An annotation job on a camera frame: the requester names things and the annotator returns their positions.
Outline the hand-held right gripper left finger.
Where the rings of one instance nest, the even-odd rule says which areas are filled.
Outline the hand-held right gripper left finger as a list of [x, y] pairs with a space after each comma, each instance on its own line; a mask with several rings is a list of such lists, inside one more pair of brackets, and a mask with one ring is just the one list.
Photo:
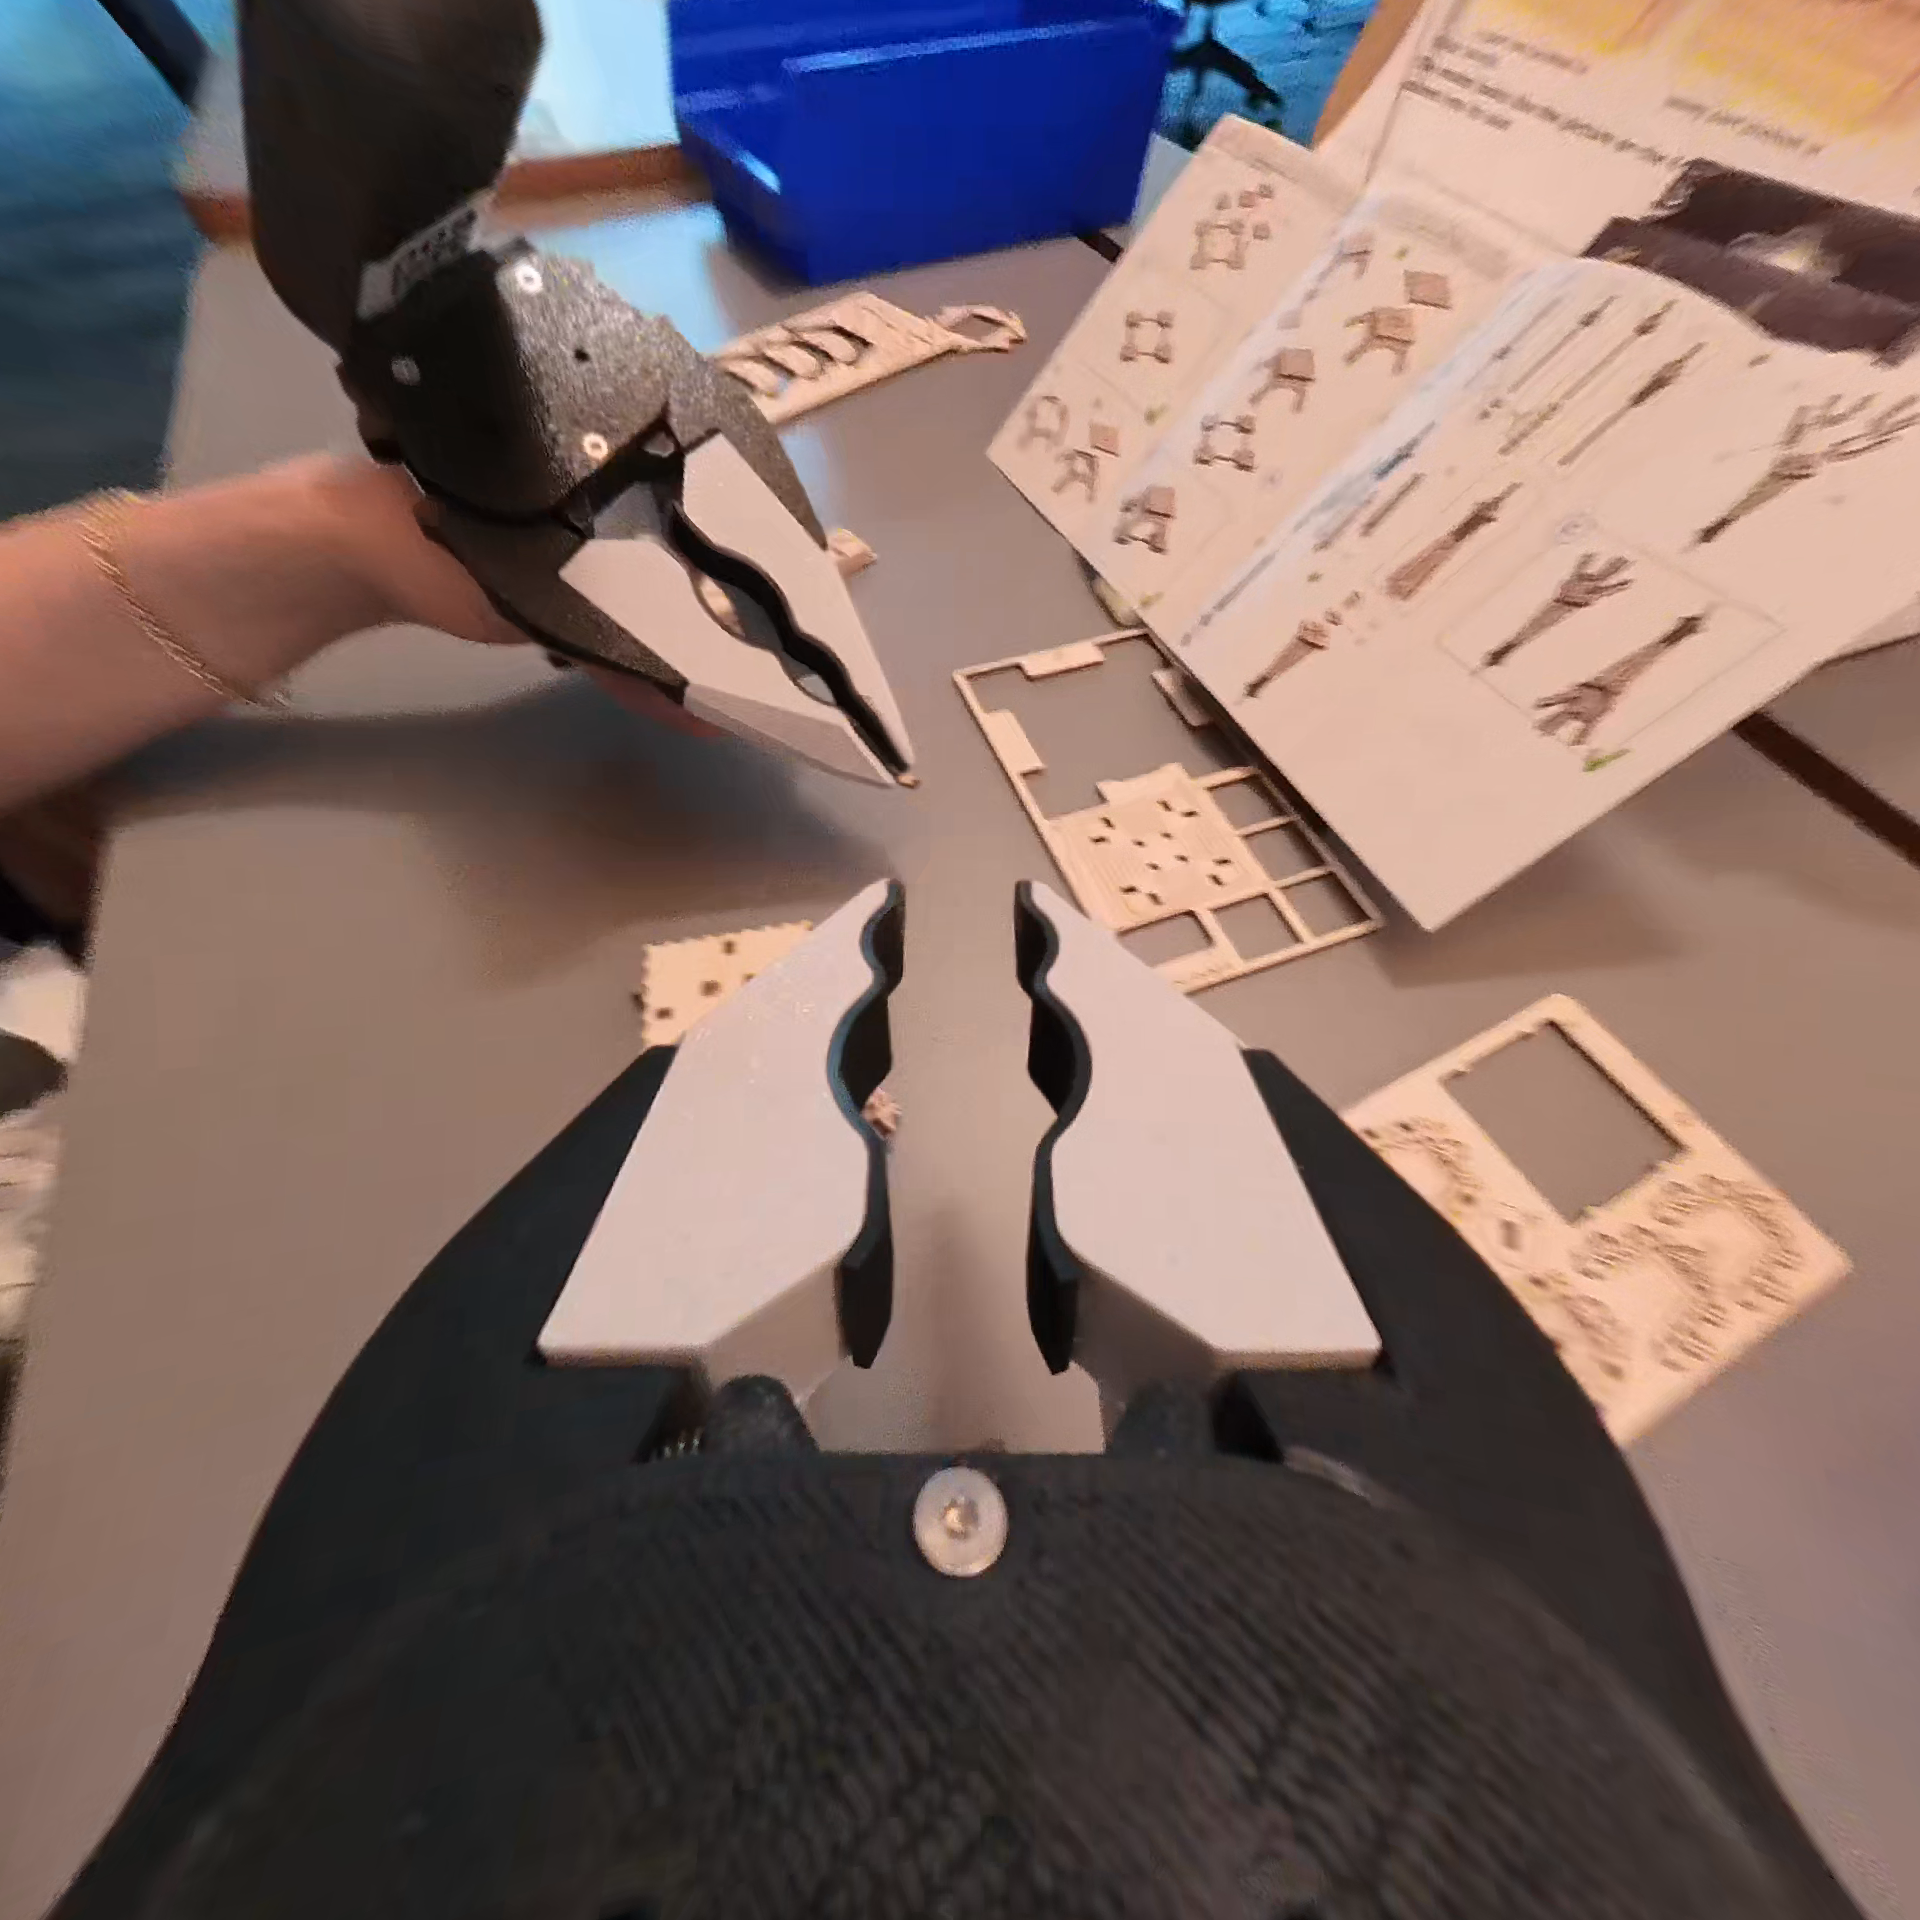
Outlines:
[[666, 1048], [659, 1086], [542, 1323], [556, 1367], [649, 1365], [808, 1401], [897, 1318], [890, 1146], [866, 1121], [906, 971], [872, 883]]

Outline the black office chair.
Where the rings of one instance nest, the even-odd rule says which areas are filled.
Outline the black office chair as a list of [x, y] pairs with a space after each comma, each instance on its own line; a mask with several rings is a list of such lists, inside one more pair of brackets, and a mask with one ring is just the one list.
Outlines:
[[1224, 114], [1281, 128], [1281, 90], [1220, 39], [1224, 0], [1180, 0], [1180, 42], [1168, 52], [1160, 134], [1198, 148]]

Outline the square wooden puzzle piece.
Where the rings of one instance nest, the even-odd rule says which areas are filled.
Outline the square wooden puzzle piece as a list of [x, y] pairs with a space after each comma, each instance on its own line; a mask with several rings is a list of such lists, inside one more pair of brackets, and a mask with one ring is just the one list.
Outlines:
[[729, 997], [735, 997], [758, 971], [773, 968], [788, 948], [813, 935], [799, 922], [753, 922], [715, 927], [670, 945], [648, 945], [637, 964], [637, 1044], [686, 1044], [686, 1033], [706, 1021]]

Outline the printed instruction sheet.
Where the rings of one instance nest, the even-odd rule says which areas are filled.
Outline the printed instruction sheet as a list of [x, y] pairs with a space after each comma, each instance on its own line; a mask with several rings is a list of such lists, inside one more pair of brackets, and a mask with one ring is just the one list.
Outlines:
[[1914, 365], [1909, 0], [1426, 3], [1391, 98], [1320, 160], [1669, 279], [1785, 346]]

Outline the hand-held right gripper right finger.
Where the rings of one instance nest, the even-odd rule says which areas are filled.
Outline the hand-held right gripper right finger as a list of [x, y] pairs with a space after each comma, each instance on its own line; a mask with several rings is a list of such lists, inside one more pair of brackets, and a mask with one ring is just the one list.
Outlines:
[[1117, 1422], [1145, 1390], [1368, 1367], [1380, 1328], [1244, 1048], [1055, 887], [1014, 887], [1033, 1148], [1022, 1312]]

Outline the wooden puzzle sheet square cutout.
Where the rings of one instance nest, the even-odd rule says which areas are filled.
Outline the wooden puzzle sheet square cutout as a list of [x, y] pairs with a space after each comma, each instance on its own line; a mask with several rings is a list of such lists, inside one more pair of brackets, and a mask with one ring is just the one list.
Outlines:
[[[1563, 1038], [1668, 1140], [1640, 1176], [1583, 1211], [1553, 1207], [1458, 1105], [1466, 1073], [1528, 1038]], [[1613, 1446], [1640, 1439], [1853, 1267], [1783, 1188], [1568, 997], [1542, 997], [1368, 1093], [1343, 1105], [1343, 1126], [1528, 1306]]]

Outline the wooden puzzle sheet open frame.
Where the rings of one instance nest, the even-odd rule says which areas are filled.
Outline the wooden puzzle sheet open frame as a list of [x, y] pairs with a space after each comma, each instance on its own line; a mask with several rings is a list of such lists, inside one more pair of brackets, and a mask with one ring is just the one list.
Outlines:
[[954, 690], [1079, 909], [1168, 985], [1198, 997], [1383, 927], [1137, 628], [976, 659]]

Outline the wooden puzzle sheet lattice cutouts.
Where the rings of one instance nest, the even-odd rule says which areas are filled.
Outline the wooden puzzle sheet lattice cutouts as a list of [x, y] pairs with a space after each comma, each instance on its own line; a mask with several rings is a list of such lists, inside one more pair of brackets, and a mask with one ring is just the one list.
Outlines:
[[788, 424], [898, 374], [1019, 346], [1022, 322], [1002, 304], [963, 302], [919, 314], [878, 291], [845, 291], [758, 324], [706, 361], [753, 395], [761, 422]]

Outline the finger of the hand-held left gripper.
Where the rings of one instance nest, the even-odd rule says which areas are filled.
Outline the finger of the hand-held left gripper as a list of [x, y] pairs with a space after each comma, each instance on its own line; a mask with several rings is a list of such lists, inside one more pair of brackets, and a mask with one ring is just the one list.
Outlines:
[[717, 640], [686, 668], [686, 702], [761, 746], [866, 784], [913, 784], [913, 746], [827, 546], [745, 453], [706, 434], [686, 453], [670, 546], [745, 604], [769, 644]]
[[741, 640], [721, 623], [706, 618], [693, 577], [698, 577], [698, 570], [686, 567], [681, 549], [670, 549], [649, 535], [637, 535], [637, 539], [596, 535], [566, 567], [566, 586], [580, 599], [588, 599], [593, 611], [613, 618], [629, 637], [648, 640], [670, 665], [670, 675], [681, 675], [681, 697], [686, 697], [691, 665], [704, 665], [717, 640]]

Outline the person's left hand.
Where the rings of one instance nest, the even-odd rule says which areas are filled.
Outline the person's left hand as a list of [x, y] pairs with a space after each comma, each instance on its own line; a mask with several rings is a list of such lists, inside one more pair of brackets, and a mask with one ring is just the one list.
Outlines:
[[419, 495], [408, 474], [374, 460], [304, 453], [242, 474], [241, 495], [256, 515], [254, 586], [267, 593], [256, 659], [279, 675], [378, 628], [533, 653], [533, 637], [424, 535]]

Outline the blue plastic bin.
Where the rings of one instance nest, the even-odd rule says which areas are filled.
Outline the blue plastic bin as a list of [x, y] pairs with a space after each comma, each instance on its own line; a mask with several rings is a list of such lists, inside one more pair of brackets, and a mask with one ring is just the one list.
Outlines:
[[1180, 16], [1153, 0], [674, 0], [681, 155], [805, 285], [1124, 224]]

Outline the assembly instruction booklet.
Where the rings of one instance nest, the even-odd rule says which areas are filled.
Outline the assembly instruction booklet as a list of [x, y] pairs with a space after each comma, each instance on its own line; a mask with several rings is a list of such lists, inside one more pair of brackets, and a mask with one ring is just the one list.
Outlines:
[[1214, 119], [997, 468], [1441, 927], [1914, 604], [1914, 197], [1684, 160], [1555, 237]]

